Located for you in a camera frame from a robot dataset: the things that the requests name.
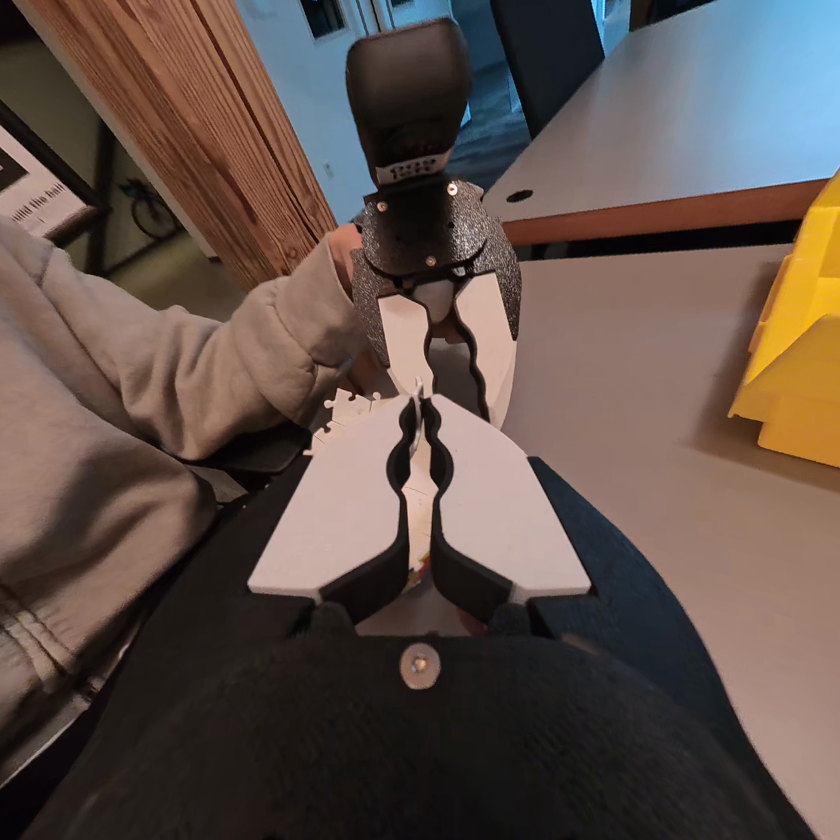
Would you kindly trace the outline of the yellow plastic bin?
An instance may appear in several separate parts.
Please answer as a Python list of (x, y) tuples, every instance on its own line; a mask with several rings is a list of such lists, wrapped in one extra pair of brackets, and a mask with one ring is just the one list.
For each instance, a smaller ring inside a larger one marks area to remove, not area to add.
[(839, 174), (806, 212), (749, 344), (730, 417), (763, 448), (839, 467)]

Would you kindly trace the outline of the wooden pillar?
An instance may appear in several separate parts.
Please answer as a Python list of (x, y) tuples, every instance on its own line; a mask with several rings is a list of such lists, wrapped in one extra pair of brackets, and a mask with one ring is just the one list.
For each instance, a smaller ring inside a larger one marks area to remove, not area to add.
[(244, 289), (336, 221), (235, 2), (15, 2), (187, 229)]

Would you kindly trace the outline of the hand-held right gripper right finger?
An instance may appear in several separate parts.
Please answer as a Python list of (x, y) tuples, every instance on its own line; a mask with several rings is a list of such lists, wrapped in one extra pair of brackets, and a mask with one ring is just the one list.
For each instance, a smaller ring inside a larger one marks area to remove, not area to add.
[(440, 594), (480, 622), (507, 603), (587, 594), (591, 579), (520, 447), (443, 395), (423, 400), (423, 425)]

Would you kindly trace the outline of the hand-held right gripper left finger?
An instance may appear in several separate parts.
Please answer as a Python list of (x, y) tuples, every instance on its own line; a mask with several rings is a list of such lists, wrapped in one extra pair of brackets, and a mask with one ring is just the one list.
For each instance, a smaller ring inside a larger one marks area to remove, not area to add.
[(411, 396), (391, 400), (310, 458), (248, 579), (260, 595), (337, 603), (362, 622), (402, 593)]

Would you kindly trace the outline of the dark office chair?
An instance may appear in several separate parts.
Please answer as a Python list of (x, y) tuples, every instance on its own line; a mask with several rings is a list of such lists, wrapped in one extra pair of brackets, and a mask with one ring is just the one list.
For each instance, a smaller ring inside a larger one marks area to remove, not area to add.
[(603, 63), (590, 1), (491, 1), (531, 140)]

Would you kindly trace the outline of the partly built puzzle ball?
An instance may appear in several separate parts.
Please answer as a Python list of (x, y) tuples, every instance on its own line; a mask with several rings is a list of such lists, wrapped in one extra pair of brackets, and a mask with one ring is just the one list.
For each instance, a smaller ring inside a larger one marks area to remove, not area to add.
[[(372, 398), (353, 394), (338, 388), (331, 400), (326, 400), (324, 408), (331, 410), (330, 419), (313, 432), (309, 449), (304, 455), (317, 457), (330, 444), (339, 439), (350, 426), (358, 424), (374, 415), (391, 401), (391, 397), (382, 397), (375, 392)], [(411, 471), (402, 494), (406, 500), (409, 561), (408, 576), (403, 593), (410, 592), (420, 585), (430, 565), (430, 541), (433, 516), (434, 494), (431, 469), (431, 448), (425, 434), (421, 434), (411, 457)]]

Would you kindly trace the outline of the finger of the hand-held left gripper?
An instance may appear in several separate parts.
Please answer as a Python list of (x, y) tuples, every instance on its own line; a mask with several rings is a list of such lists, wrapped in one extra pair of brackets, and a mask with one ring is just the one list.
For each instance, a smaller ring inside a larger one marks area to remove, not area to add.
[(432, 323), (427, 307), (404, 295), (378, 300), (387, 351), (386, 371), (399, 393), (431, 396), (434, 372), (428, 360)]
[(495, 272), (475, 276), (454, 298), (458, 328), (469, 347), (469, 370), (481, 415), (504, 424), (511, 400), (518, 343), (512, 337)]

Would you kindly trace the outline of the black framed sign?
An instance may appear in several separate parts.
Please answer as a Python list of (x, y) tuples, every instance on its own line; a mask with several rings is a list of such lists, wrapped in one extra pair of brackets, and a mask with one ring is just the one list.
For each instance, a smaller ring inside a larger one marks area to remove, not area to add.
[(1, 213), (30, 234), (67, 247), (88, 236), (85, 270), (104, 268), (115, 142), (100, 123), (95, 185), (89, 185), (5, 102), (1, 103)]

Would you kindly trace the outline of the dark framed wall picture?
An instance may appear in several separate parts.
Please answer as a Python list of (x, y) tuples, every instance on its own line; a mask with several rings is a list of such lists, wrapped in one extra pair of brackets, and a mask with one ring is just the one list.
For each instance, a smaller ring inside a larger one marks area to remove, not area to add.
[(347, 21), (340, 1), (300, 1), (302, 12), (307, 20), (314, 39), (323, 39), (343, 32)]

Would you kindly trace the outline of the wood-edged grey table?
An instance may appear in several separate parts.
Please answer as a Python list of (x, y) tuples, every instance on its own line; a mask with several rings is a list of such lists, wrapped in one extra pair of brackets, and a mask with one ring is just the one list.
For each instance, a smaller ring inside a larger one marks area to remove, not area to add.
[(838, 137), (839, 2), (711, 2), (626, 36), (485, 205), (519, 246), (786, 222)]

